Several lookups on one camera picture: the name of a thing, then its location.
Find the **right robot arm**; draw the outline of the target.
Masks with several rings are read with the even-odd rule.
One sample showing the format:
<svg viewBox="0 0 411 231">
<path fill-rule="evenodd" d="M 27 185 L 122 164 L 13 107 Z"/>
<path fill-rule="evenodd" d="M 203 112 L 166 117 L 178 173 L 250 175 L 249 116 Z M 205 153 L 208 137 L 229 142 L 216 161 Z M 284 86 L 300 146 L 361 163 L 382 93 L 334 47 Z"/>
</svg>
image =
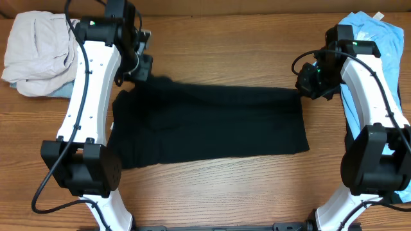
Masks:
<svg viewBox="0 0 411 231">
<path fill-rule="evenodd" d="M 381 53 L 373 41 L 355 40 L 350 25 L 327 30 L 326 44 L 311 53 L 295 84 L 300 95 L 331 99 L 340 84 L 348 86 L 361 132 L 342 158 L 342 184 L 300 230 L 360 230 L 356 218 L 372 206 L 402 211 L 387 203 L 410 183 L 410 123 L 394 101 L 385 81 Z"/>
</svg>

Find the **black t-shirt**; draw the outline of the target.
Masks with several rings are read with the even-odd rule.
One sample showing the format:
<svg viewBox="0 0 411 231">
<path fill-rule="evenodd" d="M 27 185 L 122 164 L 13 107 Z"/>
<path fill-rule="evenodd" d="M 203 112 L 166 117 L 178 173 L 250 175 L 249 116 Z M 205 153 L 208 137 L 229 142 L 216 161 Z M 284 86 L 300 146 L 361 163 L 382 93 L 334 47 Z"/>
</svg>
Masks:
<svg viewBox="0 0 411 231">
<path fill-rule="evenodd" d="M 125 169 L 309 150 L 293 89 L 192 85 L 160 76 L 121 91 L 108 141 Z"/>
</svg>

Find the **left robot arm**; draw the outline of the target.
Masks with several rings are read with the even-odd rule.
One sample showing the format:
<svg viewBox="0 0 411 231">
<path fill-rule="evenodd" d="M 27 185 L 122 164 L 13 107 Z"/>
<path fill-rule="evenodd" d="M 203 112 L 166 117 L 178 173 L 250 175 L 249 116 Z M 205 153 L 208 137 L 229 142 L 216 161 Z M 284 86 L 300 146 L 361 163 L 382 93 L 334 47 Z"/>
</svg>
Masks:
<svg viewBox="0 0 411 231">
<path fill-rule="evenodd" d="M 88 206 L 99 230 L 135 230 L 119 193 L 121 161 L 107 147 L 106 120 L 113 85 L 145 81 L 153 58 L 145 53 L 151 32 L 128 1 L 108 0 L 103 17 L 71 25 L 78 42 L 78 67 L 67 114 L 40 155 L 48 178 Z"/>
</svg>

